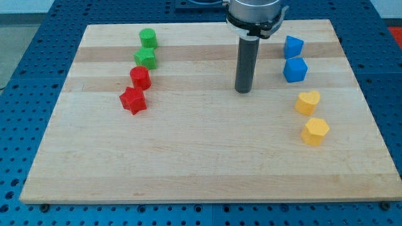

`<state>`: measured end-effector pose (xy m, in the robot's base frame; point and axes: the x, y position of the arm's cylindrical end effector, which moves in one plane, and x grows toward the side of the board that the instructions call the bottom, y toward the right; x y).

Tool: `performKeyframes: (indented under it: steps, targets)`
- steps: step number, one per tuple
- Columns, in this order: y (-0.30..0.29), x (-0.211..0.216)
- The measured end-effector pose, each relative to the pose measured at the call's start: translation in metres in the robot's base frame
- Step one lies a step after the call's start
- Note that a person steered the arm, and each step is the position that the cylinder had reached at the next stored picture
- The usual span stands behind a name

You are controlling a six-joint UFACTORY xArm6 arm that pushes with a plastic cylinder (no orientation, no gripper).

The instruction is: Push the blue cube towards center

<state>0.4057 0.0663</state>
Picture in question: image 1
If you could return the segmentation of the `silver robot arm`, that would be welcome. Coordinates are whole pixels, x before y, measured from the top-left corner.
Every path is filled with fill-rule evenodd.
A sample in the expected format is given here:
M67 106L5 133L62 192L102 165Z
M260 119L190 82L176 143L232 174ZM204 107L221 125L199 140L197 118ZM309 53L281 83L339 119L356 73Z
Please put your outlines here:
M268 39L276 33L289 9L282 0L225 0L226 23L246 41Z

